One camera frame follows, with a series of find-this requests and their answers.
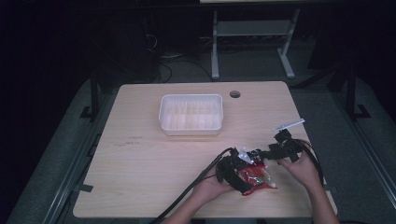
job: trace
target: dark background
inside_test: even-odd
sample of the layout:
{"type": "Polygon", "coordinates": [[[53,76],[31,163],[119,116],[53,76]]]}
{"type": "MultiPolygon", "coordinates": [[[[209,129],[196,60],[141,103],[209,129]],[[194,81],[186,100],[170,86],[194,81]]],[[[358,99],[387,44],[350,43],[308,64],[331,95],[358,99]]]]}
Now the dark background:
{"type": "MultiPolygon", "coordinates": [[[[158,57],[178,49],[199,57],[199,36],[211,36],[210,10],[100,13],[87,7],[133,6],[136,1],[2,1],[0,3],[1,198],[5,222],[79,87],[92,73],[104,90],[149,83],[158,57]],[[148,52],[150,39],[159,47],[148,52]]],[[[396,9],[376,4],[303,7],[294,38],[318,44],[311,68],[356,55],[358,75],[396,119],[396,9]]],[[[259,10],[224,10],[224,18],[262,16],[259,10]]]]}

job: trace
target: floor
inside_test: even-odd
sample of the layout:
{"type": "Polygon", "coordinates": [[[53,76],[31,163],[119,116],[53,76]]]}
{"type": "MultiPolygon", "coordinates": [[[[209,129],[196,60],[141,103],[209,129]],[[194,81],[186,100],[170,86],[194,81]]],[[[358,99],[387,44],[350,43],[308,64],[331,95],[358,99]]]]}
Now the floor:
{"type": "MultiPolygon", "coordinates": [[[[202,41],[204,48],[207,44],[204,39],[202,41]]],[[[292,41],[288,56],[296,75],[293,80],[286,78],[277,57],[276,48],[281,42],[271,38],[255,41],[260,44],[234,45],[232,50],[220,52],[218,82],[277,80],[292,86],[319,72],[306,68],[315,46],[314,39],[292,41]]],[[[207,49],[203,49],[199,58],[171,51],[163,56],[166,57],[160,65],[161,78],[153,82],[168,78],[170,83],[212,81],[207,49]]],[[[379,177],[373,158],[378,158],[391,176],[390,183],[395,181],[396,125],[376,100],[370,86],[360,79],[356,103],[364,105],[372,117],[352,121],[343,108],[345,91],[328,91],[329,79],[325,77],[308,88],[290,89],[290,92],[301,117],[307,120],[304,126],[320,158],[338,217],[373,224],[394,223],[396,204],[392,203],[387,184],[379,177]]],[[[94,156],[95,143],[105,127],[117,88],[112,92],[100,92],[100,110],[94,121],[79,117],[83,108],[91,104],[90,96],[87,80],[67,109],[8,223],[139,223],[136,219],[73,216],[79,185],[94,156]]],[[[267,223],[311,223],[311,220],[268,219],[267,223]]]]}

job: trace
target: white plastic piece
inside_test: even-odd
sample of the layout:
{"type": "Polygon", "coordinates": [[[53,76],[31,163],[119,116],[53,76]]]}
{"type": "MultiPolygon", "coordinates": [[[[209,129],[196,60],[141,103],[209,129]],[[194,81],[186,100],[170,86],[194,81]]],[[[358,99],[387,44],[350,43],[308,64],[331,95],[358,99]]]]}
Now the white plastic piece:
{"type": "Polygon", "coordinates": [[[170,94],[161,100],[159,120],[167,135],[216,135],[223,120],[218,94],[170,94]]]}
{"type": "Polygon", "coordinates": [[[248,156],[247,152],[245,151],[245,147],[242,147],[241,151],[239,152],[239,159],[241,159],[242,161],[245,161],[249,164],[253,164],[253,160],[250,159],[250,157],[248,156]]]}
{"type": "Polygon", "coordinates": [[[278,128],[273,129],[273,133],[277,133],[280,132],[282,130],[288,129],[289,127],[295,126],[297,124],[301,124],[304,123],[305,120],[304,119],[300,119],[299,121],[293,122],[293,123],[289,123],[289,124],[281,124],[278,128]]]}

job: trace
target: hand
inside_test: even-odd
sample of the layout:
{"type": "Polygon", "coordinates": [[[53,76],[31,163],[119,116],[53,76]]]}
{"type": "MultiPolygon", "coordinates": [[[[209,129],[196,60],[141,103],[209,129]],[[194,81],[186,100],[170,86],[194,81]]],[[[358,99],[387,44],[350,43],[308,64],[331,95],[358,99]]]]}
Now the hand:
{"type": "Polygon", "coordinates": [[[216,179],[216,166],[214,166],[198,185],[192,190],[191,198],[197,200],[200,205],[204,205],[225,192],[232,191],[233,187],[222,184],[216,179]]]}
{"type": "Polygon", "coordinates": [[[301,158],[296,162],[286,161],[285,159],[277,162],[285,167],[305,188],[317,187],[320,185],[318,171],[305,151],[302,152],[301,158]]]}

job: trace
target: table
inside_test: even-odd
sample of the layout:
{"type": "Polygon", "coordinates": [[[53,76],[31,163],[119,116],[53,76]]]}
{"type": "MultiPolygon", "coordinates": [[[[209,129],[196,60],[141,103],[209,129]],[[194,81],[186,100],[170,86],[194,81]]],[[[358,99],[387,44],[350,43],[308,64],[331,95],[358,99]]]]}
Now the table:
{"type": "MultiPolygon", "coordinates": [[[[156,217],[228,147],[247,150],[275,143],[273,128],[300,119],[283,82],[137,84],[120,88],[74,208],[77,217],[156,217]],[[231,91],[239,91],[232,98],[231,91]],[[165,94],[215,93],[223,99],[221,133],[167,136],[158,120],[165,94]]],[[[289,128],[308,140],[304,125],[289,128]]],[[[221,195],[195,217],[310,217],[304,188],[275,161],[268,172],[277,189],[250,196],[221,195]]],[[[332,195],[328,196],[336,211],[332,195]]]]}

